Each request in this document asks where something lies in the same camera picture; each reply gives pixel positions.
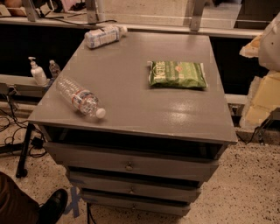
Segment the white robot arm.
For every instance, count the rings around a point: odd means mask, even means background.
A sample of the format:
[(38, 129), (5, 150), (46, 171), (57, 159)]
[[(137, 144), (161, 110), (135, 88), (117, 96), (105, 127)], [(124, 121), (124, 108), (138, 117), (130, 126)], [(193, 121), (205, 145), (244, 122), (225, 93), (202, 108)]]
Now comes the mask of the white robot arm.
[(262, 34), (258, 61), (262, 67), (280, 71), (280, 12)]

